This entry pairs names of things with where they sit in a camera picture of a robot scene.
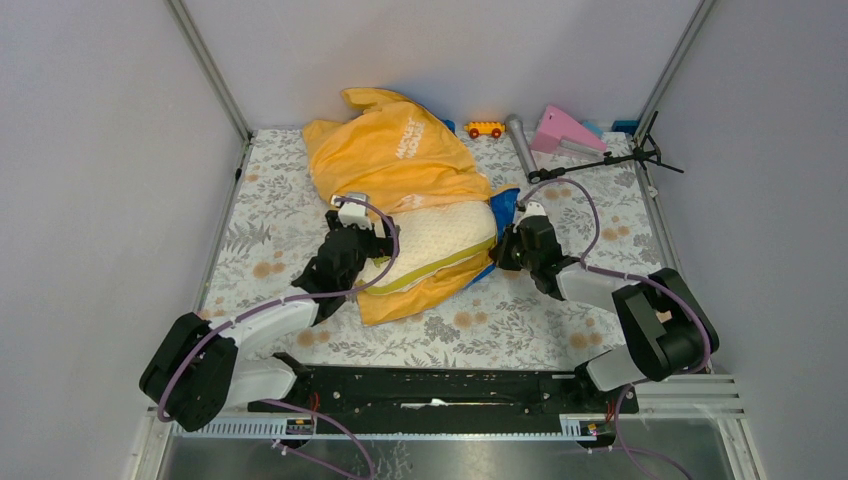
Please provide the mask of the cream textured pillow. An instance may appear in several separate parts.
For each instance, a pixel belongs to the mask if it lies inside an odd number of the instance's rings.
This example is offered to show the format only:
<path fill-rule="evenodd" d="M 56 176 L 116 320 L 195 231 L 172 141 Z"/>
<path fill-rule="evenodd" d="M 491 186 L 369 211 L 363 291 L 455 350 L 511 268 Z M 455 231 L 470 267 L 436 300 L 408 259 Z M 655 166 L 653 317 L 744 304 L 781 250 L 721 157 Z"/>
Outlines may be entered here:
<path fill-rule="evenodd" d="M 359 275 L 372 295 L 405 292 L 442 269 L 471 259 L 494 245 L 497 224 L 488 203 L 466 201 L 393 216 L 399 254 L 368 260 Z"/>

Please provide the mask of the orange Mickey Mouse pillowcase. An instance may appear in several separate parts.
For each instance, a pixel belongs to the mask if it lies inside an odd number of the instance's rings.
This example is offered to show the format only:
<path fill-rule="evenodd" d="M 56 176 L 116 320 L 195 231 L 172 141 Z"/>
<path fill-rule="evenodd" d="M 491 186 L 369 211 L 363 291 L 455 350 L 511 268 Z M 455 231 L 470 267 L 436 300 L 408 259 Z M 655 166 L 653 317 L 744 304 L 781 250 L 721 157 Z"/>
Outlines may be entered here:
<path fill-rule="evenodd" d="M 379 325 L 438 306 L 494 269 L 489 257 L 512 220 L 515 184 L 499 188 L 478 170 L 469 148 L 435 115 L 390 90 L 342 93 L 358 116 L 347 122 L 314 120 L 302 131 L 309 173 L 319 196 L 364 193 L 387 216 L 466 201 L 489 204 L 497 237 L 488 250 L 440 270 L 405 292 L 358 293 L 361 319 Z"/>

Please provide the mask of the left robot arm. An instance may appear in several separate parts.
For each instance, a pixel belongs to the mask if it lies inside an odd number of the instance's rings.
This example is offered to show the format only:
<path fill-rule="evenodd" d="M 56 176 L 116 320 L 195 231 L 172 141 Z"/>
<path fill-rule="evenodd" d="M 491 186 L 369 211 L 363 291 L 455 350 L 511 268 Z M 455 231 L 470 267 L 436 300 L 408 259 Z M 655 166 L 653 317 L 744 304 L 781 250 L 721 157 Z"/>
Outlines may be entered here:
<path fill-rule="evenodd" d="M 367 261 L 399 252 L 399 227 L 380 214 L 326 215 L 329 231 L 285 294 L 213 325 L 194 312 L 178 317 L 139 379 L 163 422 L 199 430 L 223 410 L 276 401 L 288 411 L 311 406 L 309 367 L 287 353 L 254 359 L 267 342 L 329 319 L 361 292 Z"/>

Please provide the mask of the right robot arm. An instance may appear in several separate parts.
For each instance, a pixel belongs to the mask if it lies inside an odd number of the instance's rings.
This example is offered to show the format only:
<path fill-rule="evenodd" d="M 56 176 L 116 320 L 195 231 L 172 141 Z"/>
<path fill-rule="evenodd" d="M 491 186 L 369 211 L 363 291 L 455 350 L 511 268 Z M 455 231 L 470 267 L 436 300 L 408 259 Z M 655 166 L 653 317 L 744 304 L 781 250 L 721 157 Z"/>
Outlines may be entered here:
<path fill-rule="evenodd" d="M 715 329 L 676 270 L 643 277 L 585 266 L 563 254 L 546 214 L 526 213 L 508 225 L 490 256 L 499 269 L 528 272 L 545 295 L 616 314 L 624 345 L 575 370 L 573 396 L 583 410 L 601 410 L 624 385 L 698 371 L 719 346 Z"/>

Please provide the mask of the floral table cloth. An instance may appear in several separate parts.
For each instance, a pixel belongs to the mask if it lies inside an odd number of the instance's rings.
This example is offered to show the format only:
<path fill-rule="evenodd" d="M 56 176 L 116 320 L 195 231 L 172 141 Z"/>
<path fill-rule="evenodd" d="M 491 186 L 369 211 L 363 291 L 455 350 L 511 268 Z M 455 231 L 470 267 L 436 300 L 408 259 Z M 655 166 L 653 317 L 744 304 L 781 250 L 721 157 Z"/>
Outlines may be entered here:
<path fill-rule="evenodd" d="M 664 262 L 635 166 L 575 173 L 535 194 L 571 255 L 647 275 Z M 308 173 L 298 130 L 259 131 L 201 307 L 220 321 L 282 297 L 322 244 L 326 204 Z M 617 318 L 538 292 L 523 272 L 497 270 L 440 305 L 366 326 L 348 302 L 319 325 L 267 342 L 307 364 L 569 370 L 619 346 Z"/>

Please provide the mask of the pink wedge block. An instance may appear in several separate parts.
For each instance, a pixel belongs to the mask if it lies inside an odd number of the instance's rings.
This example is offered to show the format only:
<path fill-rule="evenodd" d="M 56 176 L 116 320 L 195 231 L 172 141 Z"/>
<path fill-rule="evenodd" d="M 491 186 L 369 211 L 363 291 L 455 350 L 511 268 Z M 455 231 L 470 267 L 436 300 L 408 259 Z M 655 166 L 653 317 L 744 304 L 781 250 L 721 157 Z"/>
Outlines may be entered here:
<path fill-rule="evenodd" d="M 607 144 L 594 131 L 549 104 L 537 124 L 530 149 L 546 154 L 572 150 L 603 155 L 607 151 Z"/>

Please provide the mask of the grey microphone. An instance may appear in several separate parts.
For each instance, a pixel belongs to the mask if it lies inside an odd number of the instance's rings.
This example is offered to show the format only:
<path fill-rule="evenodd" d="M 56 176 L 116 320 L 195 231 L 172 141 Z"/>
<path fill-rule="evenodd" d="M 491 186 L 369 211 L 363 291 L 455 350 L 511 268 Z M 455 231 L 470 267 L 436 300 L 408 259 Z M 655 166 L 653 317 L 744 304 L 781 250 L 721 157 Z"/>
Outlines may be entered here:
<path fill-rule="evenodd" d="M 530 184 L 538 183 L 540 173 L 524 135 L 522 119 L 517 114 L 510 114 L 505 119 L 505 125 L 527 181 Z"/>

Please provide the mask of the yellow toy car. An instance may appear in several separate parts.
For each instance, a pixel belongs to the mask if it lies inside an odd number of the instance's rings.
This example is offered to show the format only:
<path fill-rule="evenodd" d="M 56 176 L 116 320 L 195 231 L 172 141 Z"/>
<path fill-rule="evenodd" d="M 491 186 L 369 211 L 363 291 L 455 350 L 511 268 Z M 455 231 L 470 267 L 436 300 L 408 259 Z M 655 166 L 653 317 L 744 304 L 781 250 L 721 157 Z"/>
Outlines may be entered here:
<path fill-rule="evenodd" d="M 472 139 L 489 136 L 499 139 L 506 131 L 506 125 L 501 122 L 474 121 L 464 125 L 464 130 Z"/>

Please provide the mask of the light blue block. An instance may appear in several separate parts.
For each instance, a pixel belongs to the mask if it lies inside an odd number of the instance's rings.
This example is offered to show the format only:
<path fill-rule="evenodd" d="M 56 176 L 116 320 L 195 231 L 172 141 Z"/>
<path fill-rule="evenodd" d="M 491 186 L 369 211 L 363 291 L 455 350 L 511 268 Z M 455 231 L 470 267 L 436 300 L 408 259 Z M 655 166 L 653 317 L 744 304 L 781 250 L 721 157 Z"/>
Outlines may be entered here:
<path fill-rule="evenodd" d="M 595 123 L 591 121 L 583 121 L 581 125 L 597 138 L 601 139 L 603 137 L 604 131 Z"/>

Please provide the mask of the black mini tripod stand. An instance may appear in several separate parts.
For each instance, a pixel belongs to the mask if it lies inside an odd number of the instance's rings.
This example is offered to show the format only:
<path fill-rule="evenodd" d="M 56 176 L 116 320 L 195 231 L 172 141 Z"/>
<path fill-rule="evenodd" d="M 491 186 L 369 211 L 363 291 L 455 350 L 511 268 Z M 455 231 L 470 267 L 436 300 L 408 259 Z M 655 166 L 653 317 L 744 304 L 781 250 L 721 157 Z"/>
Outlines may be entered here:
<path fill-rule="evenodd" d="M 552 180 L 554 178 L 561 177 L 566 173 L 576 172 L 580 170 L 585 170 L 589 168 L 595 168 L 600 166 L 612 166 L 621 164 L 624 162 L 633 161 L 636 162 L 643 170 L 647 170 L 647 164 L 653 164 L 673 172 L 683 174 L 684 171 L 680 168 L 674 167 L 672 165 L 666 164 L 662 161 L 662 152 L 656 141 L 653 139 L 651 135 L 651 130 L 654 126 L 654 123 L 657 119 L 658 112 L 655 111 L 648 121 L 647 127 L 643 132 L 641 137 L 635 138 L 635 143 L 632 146 L 631 152 L 626 155 L 615 156 L 611 150 L 608 150 L 603 155 L 596 154 L 588 154 L 585 152 L 572 151 L 572 150 L 561 150 L 555 154 L 565 153 L 575 153 L 578 155 L 586 156 L 590 159 L 589 163 L 574 166 L 574 167 L 556 167 L 552 169 L 540 168 L 540 182 Z"/>

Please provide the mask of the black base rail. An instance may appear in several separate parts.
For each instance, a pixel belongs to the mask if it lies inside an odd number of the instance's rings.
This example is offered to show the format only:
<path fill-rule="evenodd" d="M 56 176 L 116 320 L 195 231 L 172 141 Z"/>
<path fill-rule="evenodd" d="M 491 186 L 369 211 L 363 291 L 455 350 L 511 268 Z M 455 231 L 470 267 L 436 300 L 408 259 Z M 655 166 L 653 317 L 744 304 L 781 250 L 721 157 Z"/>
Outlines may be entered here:
<path fill-rule="evenodd" d="M 356 435 L 555 434 L 560 419 L 603 420 L 618 400 L 570 371 L 303 365 L 284 402 L 323 413 Z"/>

